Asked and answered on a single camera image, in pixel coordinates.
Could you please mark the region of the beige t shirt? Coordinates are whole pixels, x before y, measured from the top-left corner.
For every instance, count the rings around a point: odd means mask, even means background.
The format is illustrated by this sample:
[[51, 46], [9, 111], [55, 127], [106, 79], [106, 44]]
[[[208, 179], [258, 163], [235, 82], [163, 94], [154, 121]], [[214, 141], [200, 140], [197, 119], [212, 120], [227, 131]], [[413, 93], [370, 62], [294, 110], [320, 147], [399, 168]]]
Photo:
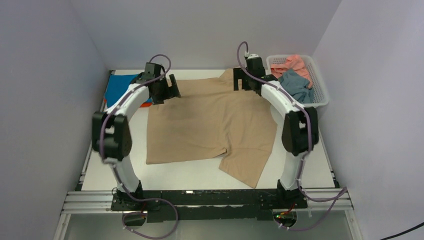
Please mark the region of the beige t shirt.
[[178, 80], [180, 97], [148, 109], [148, 165], [212, 159], [251, 188], [272, 153], [277, 124], [270, 103], [253, 91], [234, 90], [233, 70], [206, 79]]

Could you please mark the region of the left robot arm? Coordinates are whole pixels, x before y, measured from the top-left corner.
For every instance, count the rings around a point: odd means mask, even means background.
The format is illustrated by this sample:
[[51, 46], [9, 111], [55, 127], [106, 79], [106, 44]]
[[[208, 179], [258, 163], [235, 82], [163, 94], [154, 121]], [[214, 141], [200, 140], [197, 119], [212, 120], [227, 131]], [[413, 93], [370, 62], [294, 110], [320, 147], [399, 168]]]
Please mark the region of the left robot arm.
[[109, 165], [117, 184], [117, 195], [131, 210], [144, 203], [143, 187], [130, 160], [133, 141], [130, 120], [147, 100], [154, 105], [181, 97], [177, 80], [164, 67], [148, 62], [136, 75], [123, 95], [104, 111], [92, 116], [92, 148], [103, 164]]

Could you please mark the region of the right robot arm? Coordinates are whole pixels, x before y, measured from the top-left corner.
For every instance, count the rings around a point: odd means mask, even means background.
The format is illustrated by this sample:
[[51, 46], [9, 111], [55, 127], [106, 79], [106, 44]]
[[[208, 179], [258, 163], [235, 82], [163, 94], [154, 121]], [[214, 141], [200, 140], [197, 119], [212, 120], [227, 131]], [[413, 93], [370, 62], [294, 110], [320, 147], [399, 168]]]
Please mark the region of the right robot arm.
[[288, 156], [277, 182], [275, 200], [287, 208], [303, 196], [300, 185], [306, 156], [319, 141], [318, 114], [314, 107], [305, 107], [295, 100], [277, 78], [266, 74], [260, 56], [246, 52], [244, 59], [245, 66], [233, 69], [234, 90], [254, 91], [283, 118], [281, 142]]

